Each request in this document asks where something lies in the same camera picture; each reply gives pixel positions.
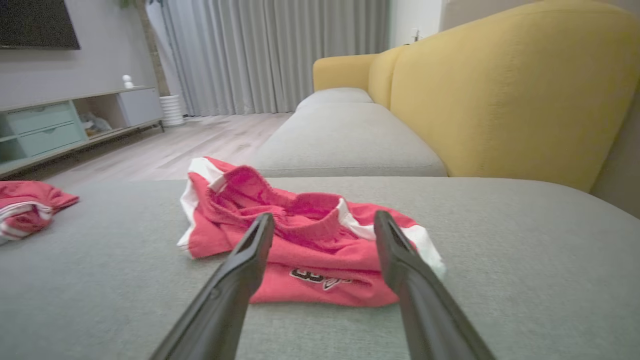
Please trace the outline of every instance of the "green drawer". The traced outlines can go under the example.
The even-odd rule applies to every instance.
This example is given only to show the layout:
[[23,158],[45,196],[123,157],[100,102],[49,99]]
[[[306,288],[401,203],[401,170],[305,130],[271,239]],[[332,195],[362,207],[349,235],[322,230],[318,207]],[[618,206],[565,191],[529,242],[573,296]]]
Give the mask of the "green drawer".
[[18,138],[27,156],[34,156],[82,140],[75,124],[54,127]]
[[74,109],[68,102],[16,111],[6,114],[9,127],[15,135],[64,124],[76,119]]

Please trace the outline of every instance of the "yellow sofa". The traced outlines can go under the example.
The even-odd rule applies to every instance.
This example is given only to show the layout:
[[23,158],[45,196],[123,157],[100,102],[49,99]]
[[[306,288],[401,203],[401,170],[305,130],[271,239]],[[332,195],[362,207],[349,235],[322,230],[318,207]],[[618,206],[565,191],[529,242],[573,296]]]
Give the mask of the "yellow sofa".
[[640,25],[615,6],[546,0],[381,54],[314,64],[316,91],[354,87],[388,108],[449,176],[589,191],[640,76]]

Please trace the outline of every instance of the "wall-mounted television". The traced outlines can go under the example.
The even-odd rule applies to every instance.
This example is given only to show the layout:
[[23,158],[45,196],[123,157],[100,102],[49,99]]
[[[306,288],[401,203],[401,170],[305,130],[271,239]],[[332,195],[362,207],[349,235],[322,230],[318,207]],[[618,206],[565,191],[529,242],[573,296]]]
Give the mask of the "wall-mounted television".
[[0,49],[80,50],[65,0],[0,0]]

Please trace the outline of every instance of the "white decorative object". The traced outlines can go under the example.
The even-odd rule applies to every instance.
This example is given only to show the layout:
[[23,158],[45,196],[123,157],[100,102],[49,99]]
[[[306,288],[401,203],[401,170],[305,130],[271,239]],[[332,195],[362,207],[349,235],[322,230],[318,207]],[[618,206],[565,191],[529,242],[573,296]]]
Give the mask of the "white decorative object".
[[130,89],[134,87],[133,83],[131,82],[131,77],[129,75],[122,76],[122,81],[124,81],[125,89]]
[[184,117],[180,109],[180,95],[160,96],[160,106],[164,112],[162,125],[164,127],[184,125]]

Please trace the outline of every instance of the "folded red cloth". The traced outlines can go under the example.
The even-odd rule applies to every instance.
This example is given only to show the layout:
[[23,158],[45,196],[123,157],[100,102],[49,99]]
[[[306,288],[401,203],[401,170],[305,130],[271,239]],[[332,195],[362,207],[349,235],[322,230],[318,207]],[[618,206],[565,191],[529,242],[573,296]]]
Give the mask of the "folded red cloth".
[[273,244],[253,303],[384,306],[396,302],[380,272],[373,231],[379,209],[391,213],[437,274],[444,273],[427,231],[411,218],[382,206],[347,202],[340,195],[274,189],[252,167],[194,159],[180,201],[191,226],[178,246],[194,258],[231,251],[258,215],[273,214]]
[[42,230],[78,197],[40,181],[0,181],[0,244]]

